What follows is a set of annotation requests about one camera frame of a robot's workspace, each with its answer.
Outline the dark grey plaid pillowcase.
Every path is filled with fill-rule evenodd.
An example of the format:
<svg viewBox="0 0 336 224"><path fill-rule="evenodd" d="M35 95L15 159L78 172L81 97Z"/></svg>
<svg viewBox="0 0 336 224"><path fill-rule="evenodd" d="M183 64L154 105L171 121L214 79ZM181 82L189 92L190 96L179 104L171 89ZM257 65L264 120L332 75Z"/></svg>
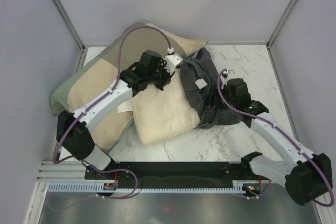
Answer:
<svg viewBox="0 0 336 224"><path fill-rule="evenodd" d="M198 114L198 128L209 129L216 125L234 125L240 122L241 115L229 109L219 96L218 71L206 48L183 58L180 78L186 99Z"/></svg>

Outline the cream pillow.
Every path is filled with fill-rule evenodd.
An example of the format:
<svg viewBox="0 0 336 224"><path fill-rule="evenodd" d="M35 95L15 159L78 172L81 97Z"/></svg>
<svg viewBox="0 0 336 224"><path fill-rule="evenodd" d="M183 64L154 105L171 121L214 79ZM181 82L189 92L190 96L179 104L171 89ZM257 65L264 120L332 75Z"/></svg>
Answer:
<svg viewBox="0 0 336 224"><path fill-rule="evenodd" d="M144 145L168 140L196 128L200 122L184 93L180 71L161 91L149 85L134 98L117 107L117 111L132 112L136 131Z"/></svg>

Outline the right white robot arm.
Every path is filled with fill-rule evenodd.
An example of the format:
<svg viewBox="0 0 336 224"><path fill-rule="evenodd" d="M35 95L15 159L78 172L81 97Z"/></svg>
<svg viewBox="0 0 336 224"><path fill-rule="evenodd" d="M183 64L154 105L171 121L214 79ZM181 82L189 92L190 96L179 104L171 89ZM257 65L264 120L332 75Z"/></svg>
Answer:
<svg viewBox="0 0 336 224"><path fill-rule="evenodd" d="M221 103L238 114L241 122L260 135L281 157L280 162L261 153L245 156L240 173L246 179L260 175L284 187L298 205L310 201L324 207L335 202L332 191L331 160L326 154L315 154L287 133L260 101L252 100L242 78L222 83L217 78L216 88Z"/></svg>

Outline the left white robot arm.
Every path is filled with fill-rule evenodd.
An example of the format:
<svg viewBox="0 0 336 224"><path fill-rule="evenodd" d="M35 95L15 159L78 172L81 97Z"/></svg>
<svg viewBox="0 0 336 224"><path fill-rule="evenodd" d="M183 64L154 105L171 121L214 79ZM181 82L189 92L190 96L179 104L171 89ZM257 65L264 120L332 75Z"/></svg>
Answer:
<svg viewBox="0 0 336 224"><path fill-rule="evenodd" d="M111 178L115 172L112 158L95 144L91 132L118 106L148 85L163 90L181 62L180 56L171 50L165 58L145 51L138 62L121 71L117 80L88 104L73 113L62 111L58 115L58 147L66 149L71 157L94 166L103 179Z"/></svg>

